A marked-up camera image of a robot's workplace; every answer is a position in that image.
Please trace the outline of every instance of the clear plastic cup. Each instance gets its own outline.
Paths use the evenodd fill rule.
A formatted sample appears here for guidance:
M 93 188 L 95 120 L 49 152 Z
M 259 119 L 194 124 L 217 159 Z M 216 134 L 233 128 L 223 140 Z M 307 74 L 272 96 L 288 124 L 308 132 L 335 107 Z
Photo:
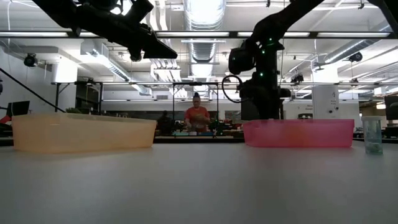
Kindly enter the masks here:
M 381 119 L 380 116 L 362 117 L 365 150 L 368 154 L 383 154 Z

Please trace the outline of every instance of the red shirt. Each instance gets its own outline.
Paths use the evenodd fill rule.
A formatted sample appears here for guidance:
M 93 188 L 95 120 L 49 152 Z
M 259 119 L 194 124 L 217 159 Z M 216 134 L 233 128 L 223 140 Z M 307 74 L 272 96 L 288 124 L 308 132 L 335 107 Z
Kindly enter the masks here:
M 195 116 L 197 116 L 198 114 L 201 114 L 206 118 L 210 118 L 210 114 L 209 112 L 207 112 L 207 109 L 200 106 L 197 109 L 194 107 L 189 108 L 185 113 L 185 119 L 189 119 L 189 122 L 192 124 L 193 127 L 198 126 L 197 127 L 198 132 L 205 132 L 207 131 L 206 124 L 203 121 L 195 121 Z

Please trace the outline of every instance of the person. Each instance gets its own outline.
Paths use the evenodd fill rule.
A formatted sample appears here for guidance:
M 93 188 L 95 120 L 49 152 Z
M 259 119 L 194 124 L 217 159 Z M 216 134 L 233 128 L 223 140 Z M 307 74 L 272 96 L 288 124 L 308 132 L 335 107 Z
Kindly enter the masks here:
M 171 135 L 172 123 L 172 119 L 167 116 L 167 111 L 163 111 L 162 116 L 157 120 L 157 127 L 161 136 Z
M 192 102 L 193 107 L 189 108 L 185 113 L 185 124 L 191 131 L 206 132 L 206 125 L 210 124 L 210 115 L 206 108 L 200 106 L 199 93 L 194 94 Z

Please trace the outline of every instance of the woman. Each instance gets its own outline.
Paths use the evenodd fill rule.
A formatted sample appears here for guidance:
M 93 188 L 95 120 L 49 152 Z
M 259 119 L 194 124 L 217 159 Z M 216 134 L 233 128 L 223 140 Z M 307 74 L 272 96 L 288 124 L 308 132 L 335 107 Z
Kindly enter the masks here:
M 207 109 L 200 106 L 199 93 L 193 96 L 193 107 L 189 108 L 185 113 L 185 124 L 188 129 L 196 132 L 206 132 L 207 124 L 210 124 L 210 115 Z

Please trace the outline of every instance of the table surface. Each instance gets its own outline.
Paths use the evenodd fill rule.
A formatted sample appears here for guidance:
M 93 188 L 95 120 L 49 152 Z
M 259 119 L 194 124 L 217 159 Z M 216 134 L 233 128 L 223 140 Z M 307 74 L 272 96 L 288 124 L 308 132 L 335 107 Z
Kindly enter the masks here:
M 0 149 L 0 223 L 398 223 L 398 148 Z

